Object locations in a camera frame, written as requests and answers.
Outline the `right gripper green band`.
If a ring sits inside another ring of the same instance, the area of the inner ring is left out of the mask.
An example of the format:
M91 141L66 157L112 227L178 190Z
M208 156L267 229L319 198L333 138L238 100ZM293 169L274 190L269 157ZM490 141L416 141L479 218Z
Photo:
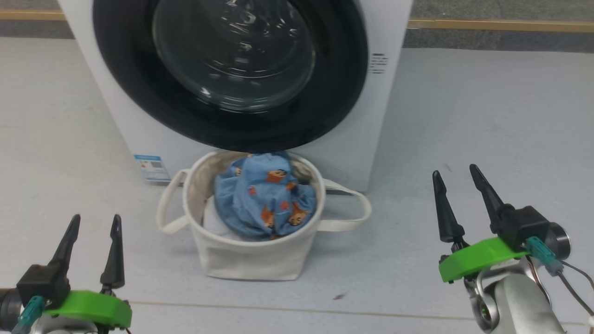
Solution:
M501 214L513 210L511 204L504 203L492 185L484 177L476 164L470 164L470 173L475 187L482 195L484 206L490 218L492 232L503 231ZM438 220L439 238L444 243L464 243L464 228L458 223L447 198L447 188L439 171L433 171L433 194ZM494 237L458 250L439 263L439 274L444 283L454 282L463 277L514 258L528 255L525 249L512 250L501 238Z

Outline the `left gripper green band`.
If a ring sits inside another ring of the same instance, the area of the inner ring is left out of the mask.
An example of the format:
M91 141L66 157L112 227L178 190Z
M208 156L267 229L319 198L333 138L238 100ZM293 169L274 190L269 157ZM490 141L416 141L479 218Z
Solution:
M49 266L67 270L73 246L80 230L80 214L74 214ZM115 214L110 230L111 246L100 277L102 289L125 285L123 233L121 216ZM61 307L47 309L32 326L34 334L109 334L113 330L129 333L132 309L129 303L113 295L91 290L72 290Z

